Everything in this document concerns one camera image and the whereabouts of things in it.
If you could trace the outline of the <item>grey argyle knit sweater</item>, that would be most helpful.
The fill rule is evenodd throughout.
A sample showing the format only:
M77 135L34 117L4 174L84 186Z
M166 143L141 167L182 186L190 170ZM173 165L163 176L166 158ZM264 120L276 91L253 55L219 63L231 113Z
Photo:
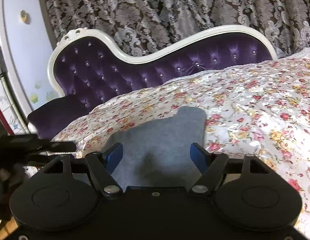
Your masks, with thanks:
M116 132L103 150L119 142L123 157L112 173L117 183L128 186L189 188L201 173L190 158L191 144L203 145L205 111L181 107L169 118L145 122Z

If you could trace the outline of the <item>floral bedspread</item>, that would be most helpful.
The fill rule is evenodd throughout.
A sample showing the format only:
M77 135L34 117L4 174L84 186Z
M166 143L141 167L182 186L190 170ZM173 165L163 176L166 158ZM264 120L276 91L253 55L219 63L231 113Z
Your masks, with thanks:
M205 111L206 150L231 157L253 153L300 193L295 228L310 239L310 48L117 96L71 122L54 140L75 141L75 157L81 158L113 133L173 116L183 106Z

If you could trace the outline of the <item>purple tufted white-framed headboard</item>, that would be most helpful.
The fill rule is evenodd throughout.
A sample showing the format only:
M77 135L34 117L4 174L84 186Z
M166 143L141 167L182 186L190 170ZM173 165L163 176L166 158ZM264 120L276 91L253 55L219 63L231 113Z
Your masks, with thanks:
M39 137L52 139L116 96L205 70L276 58L271 42L243 25L204 30L147 56L128 55L102 31L75 29L61 39L48 61L48 81L57 98L27 119Z

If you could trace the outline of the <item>grey damask curtain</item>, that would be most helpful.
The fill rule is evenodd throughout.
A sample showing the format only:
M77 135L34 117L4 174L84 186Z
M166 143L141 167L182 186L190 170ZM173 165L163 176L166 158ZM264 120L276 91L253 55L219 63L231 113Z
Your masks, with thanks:
M240 24L261 32L279 57L310 47L310 0L42 0L56 40L77 28L110 35L132 56L200 31Z

